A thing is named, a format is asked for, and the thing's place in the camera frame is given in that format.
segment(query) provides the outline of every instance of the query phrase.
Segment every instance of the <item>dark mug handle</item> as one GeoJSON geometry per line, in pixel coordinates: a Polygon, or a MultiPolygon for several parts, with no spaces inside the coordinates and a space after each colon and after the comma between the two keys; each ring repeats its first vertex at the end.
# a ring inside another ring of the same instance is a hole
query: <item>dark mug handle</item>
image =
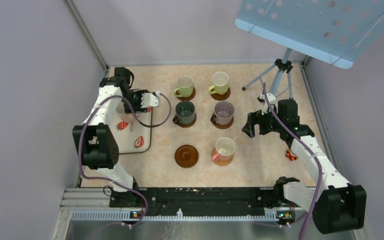
{"type": "Polygon", "coordinates": [[[174,118],[173,118],[173,123],[174,124],[179,124],[180,122],[179,122],[179,116],[174,116],[174,118]]]}
{"type": "Polygon", "coordinates": [[[209,120],[210,120],[210,122],[212,122],[213,124],[216,124],[216,118],[217,118],[217,116],[214,114],[214,115],[211,116],[211,118],[210,118],[209,120]]]}

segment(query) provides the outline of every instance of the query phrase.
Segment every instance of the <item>mug handle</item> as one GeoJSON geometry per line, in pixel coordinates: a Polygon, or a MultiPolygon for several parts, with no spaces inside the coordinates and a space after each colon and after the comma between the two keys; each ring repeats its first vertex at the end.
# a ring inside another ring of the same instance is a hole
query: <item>mug handle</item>
{"type": "Polygon", "coordinates": [[[179,92],[179,95],[176,94],[177,91],[180,91],[180,87],[176,88],[173,92],[173,94],[176,96],[176,97],[180,97],[180,98],[183,98],[183,96],[180,94],[179,92]]]}
{"type": "Polygon", "coordinates": [[[214,114],[214,115],[211,116],[211,118],[209,119],[209,121],[210,121],[211,123],[213,123],[213,124],[216,124],[216,118],[217,118],[217,116],[214,114]]]}
{"type": "Polygon", "coordinates": [[[212,156],[211,161],[214,162],[214,161],[217,160],[219,157],[220,157],[220,153],[216,152],[216,153],[214,154],[214,156],[212,156]]]}
{"type": "Polygon", "coordinates": [[[179,124],[180,122],[179,122],[179,116],[174,116],[174,118],[173,118],[173,123],[174,124],[179,124]]]}
{"type": "Polygon", "coordinates": [[[209,91],[209,94],[216,94],[216,90],[213,90],[216,86],[215,85],[211,85],[209,88],[208,88],[208,91],[209,91]]]}

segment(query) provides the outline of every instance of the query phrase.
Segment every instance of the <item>cup on tray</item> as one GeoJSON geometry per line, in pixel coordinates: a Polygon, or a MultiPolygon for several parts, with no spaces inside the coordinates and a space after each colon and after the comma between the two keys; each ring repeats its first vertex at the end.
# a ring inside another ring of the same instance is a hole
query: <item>cup on tray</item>
{"type": "Polygon", "coordinates": [[[176,105],[175,108],[176,116],[173,118],[174,124],[188,125],[191,124],[195,117],[195,106],[190,101],[181,101],[176,105]]]}
{"type": "Polygon", "coordinates": [[[174,95],[178,98],[189,98],[194,92],[194,80],[189,75],[181,75],[176,80],[174,95]]]}
{"type": "Polygon", "coordinates": [[[215,154],[211,157],[213,162],[223,161],[227,162],[233,158],[235,153],[235,142],[228,137],[221,137],[215,143],[215,154]]]}
{"type": "Polygon", "coordinates": [[[229,75],[223,71],[214,73],[211,78],[212,86],[209,87],[209,94],[224,95],[229,90],[229,75]]]}
{"type": "Polygon", "coordinates": [[[228,101],[219,101],[214,107],[214,114],[210,121],[213,124],[228,125],[233,118],[235,107],[228,101]]]}

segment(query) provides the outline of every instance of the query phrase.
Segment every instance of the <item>red object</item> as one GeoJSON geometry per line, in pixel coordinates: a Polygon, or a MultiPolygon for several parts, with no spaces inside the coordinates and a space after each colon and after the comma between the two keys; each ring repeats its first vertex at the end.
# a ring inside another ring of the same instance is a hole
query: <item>red object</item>
{"type": "Polygon", "coordinates": [[[121,122],[119,122],[119,123],[117,124],[117,130],[118,130],[118,131],[121,131],[121,130],[127,128],[128,125],[129,125],[128,122],[121,121],[121,122]]]}
{"type": "Polygon", "coordinates": [[[144,137],[140,136],[134,141],[134,148],[138,149],[144,145],[144,137]]]}
{"type": "Polygon", "coordinates": [[[285,156],[290,160],[290,161],[294,161],[294,160],[297,160],[298,157],[290,150],[286,150],[286,154],[285,156]]]}

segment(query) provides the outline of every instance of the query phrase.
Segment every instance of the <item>tripod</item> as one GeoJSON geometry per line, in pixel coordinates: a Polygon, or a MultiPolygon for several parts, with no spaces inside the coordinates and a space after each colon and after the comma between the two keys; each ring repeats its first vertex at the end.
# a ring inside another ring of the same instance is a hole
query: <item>tripod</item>
{"type": "Polygon", "coordinates": [[[286,92],[286,90],[289,90],[289,98],[290,99],[293,99],[293,96],[292,96],[292,80],[291,80],[291,70],[293,68],[292,66],[292,63],[291,61],[288,60],[289,56],[291,55],[291,52],[292,52],[292,49],[290,49],[289,47],[287,48],[284,56],[283,56],[283,59],[277,59],[273,65],[271,65],[270,67],[268,67],[265,71],[263,71],[260,75],[258,75],[256,78],[254,78],[254,80],[252,80],[250,83],[248,83],[247,85],[245,85],[244,87],[242,87],[242,90],[246,90],[247,88],[249,88],[252,84],[254,84],[255,82],[257,82],[258,80],[260,81],[261,83],[261,86],[263,86],[263,80],[262,80],[262,77],[264,75],[266,75],[268,72],[270,72],[270,70],[274,69],[276,66],[278,68],[278,71],[276,73],[276,76],[274,77],[274,80],[273,80],[273,83],[271,84],[271,87],[270,87],[270,90],[268,91],[269,93],[273,94],[276,96],[276,98],[280,95],[282,95],[284,92],[286,92]],[[279,87],[279,83],[282,79],[282,75],[283,73],[287,73],[287,83],[288,83],[288,87],[283,90],[281,93],[279,93],[278,95],[276,95],[276,92],[278,91],[278,87],[279,87]]]}

